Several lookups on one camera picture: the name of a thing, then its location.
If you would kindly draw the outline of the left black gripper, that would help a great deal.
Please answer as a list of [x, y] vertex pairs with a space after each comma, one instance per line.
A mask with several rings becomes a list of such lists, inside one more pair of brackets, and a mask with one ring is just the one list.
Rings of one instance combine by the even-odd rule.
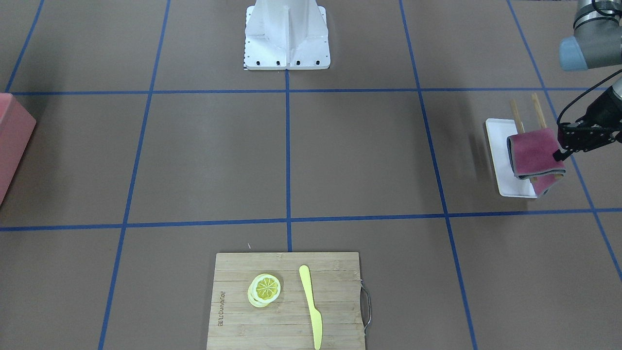
[[575, 152], [621, 142], [622, 99], [620, 87], [609, 87], [586, 109], [584, 115], [574, 122], [562, 122], [562, 117], [573, 104], [591, 93], [587, 89], [571, 101], [557, 117], [557, 138], [561, 146], [553, 153], [556, 162], [566, 161]]

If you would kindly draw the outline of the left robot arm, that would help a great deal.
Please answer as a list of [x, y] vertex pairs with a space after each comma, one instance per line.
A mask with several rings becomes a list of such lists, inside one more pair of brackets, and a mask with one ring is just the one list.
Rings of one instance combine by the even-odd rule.
[[[580, 0], [573, 22], [573, 35], [561, 40], [558, 49], [564, 71], [583, 71], [620, 66], [622, 62], [621, 2]], [[558, 114], [557, 139], [560, 149], [555, 161], [565, 161], [577, 152], [589, 152], [613, 142], [621, 142], [622, 93], [618, 79], [598, 96], [584, 115], [574, 122], [562, 122], [563, 115], [578, 100], [614, 77], [618, 70], [581, 93]]]

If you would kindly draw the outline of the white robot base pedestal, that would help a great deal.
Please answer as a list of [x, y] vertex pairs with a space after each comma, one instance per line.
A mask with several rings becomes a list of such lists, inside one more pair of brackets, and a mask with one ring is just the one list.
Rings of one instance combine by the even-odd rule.
[[326, 70], [327, 12], [315, 0], [258, 0], [246, 9], [246, 70]]

